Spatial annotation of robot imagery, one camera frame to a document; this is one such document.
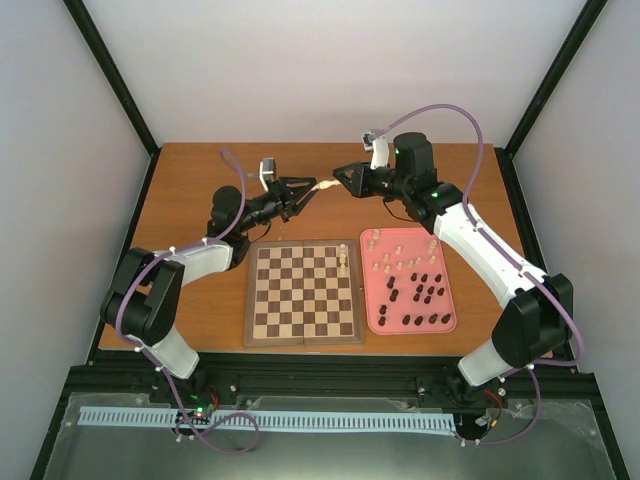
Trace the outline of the wooden chessboard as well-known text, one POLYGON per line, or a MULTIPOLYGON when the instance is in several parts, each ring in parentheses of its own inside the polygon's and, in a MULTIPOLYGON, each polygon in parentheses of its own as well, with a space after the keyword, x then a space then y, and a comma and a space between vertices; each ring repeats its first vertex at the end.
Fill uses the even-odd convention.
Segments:
POLYGON ((356 242, 258 242, 248 254, 244 345, 288 347, 364 342, 356 242), (339 274, 340 244, 348 272, 339 274))

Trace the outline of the light wooden rook piece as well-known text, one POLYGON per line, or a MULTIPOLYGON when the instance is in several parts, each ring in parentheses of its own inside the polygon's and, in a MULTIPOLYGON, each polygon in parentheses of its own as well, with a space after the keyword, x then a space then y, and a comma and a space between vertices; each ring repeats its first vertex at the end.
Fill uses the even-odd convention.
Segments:
POLYGON ((314 190, 326 190, 328 188, 334 187, 334 186, 340 186, 341 183, 338 180, 323 180, 318 182, 315 186, 314 186, 314 190))

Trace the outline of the black aluminium frame rail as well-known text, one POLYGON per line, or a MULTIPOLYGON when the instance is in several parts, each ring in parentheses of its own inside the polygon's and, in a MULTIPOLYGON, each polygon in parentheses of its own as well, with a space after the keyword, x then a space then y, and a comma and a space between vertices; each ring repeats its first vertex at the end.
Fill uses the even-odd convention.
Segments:
MULTIPOLYGON (((234 395, 313 394, 416 397, 457 365, 447 356, 202 353, 197 375, 225 402, 234 395)), ((69 388, 106 392, 149 392, 166 383, 143 355, 97 351, 68 375, 69 388)))

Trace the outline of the left black frame post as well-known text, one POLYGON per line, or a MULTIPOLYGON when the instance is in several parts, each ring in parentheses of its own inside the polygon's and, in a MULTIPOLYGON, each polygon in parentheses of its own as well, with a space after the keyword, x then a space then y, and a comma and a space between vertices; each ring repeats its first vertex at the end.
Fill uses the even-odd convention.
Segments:
POLYGON ((161 148, 148 127, 85 2, 81 0, 64 0, 63 4, 118 100, 145 152, 150 159, 157 158, 161 148))

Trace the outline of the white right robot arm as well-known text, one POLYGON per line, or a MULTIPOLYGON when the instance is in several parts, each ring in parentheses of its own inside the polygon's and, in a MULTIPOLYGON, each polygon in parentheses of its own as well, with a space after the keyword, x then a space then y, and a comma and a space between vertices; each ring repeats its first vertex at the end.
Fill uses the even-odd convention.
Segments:
POLYGON ((571 282, 522 258, 482 221, 468 192, 439 180, 424 134, 387 141, 382 132, 369 132, 364 143, 371 160, 335 169, 334 183, 355 198, 400 201, 411 220, 466 261, 502 308, 490 338, 458 362, 452 386, 480 387, 534 363, 554 364, 549 352, 569 342, 583 346, 571 282))

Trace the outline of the right black frame post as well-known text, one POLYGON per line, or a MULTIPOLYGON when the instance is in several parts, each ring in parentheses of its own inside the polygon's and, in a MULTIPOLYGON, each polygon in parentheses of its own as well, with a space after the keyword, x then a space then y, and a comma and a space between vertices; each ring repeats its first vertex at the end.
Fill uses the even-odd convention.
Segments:
POLYGON ((501 149, 504 159, 514 160, 607 3, 607 0, 584 2, 506 146, 501 149))

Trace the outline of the pink plastic tray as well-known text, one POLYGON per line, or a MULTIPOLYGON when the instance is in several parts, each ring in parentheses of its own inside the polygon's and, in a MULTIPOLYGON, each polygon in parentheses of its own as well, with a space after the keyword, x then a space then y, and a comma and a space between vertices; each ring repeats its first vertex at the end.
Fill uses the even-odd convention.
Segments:
POLYGON ((359 237, 361 267, 366 305, 367 323, 377 335, 445 334, 457 326, 452 292, 444 261, 443 250, 436 236, 421 227, 372 228, 359 237), (378 239, 373 238, 373 229, 380 230, 378 239), (376 242, 373 251, 368 250, 371 240, 376 242), (379 270, 372 271, 374 262, 379 270), (387 288, 389 277, 395 277, 392 289, 387 288), (393 289, 399 291, 395 302, 389 300, 393 289), (385 326, 378 325, 379 308, 387 306, 385 326), (429 317, 438 314, 434 324, 429 317), (448 323, 441 317, 451 314, 448 323), (408 325, 402 323, 410 315, 408 325), (423 316, 420 326, 414 320, 423 316))

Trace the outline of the black frame post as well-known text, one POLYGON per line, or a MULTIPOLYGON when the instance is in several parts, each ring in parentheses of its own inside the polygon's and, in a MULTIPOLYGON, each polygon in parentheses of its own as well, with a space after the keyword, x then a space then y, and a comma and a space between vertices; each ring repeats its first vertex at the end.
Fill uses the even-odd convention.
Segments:
POLYGON ((145 152, 150 159, 157 158, 161 148, 148 127, 85 2, 81 0, 64 0, 63 4, 118 100, 145 152))
POLYGON ((607 3, 607 0, 584 2, 506 146, 501 149, 504 159, 514 160, 607 3))

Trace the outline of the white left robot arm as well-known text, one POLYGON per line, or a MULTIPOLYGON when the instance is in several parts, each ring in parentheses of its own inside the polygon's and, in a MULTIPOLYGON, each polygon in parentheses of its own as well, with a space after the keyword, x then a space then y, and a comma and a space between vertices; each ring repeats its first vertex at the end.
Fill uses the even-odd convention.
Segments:
POLYGON ((158 370, 174 376, 172 388, 186 402, 201 400, 208 378, 196 369, 198 353, 175 326, 182 288, 237 267, 250 246, 248 231, 298 215, 317 193, 313 177, 268 178, 252 199, 245 189, 224 186, 212 198, 207 235, 193 244, 124 256, 100 308, 100 319, 145 354, 158 370))

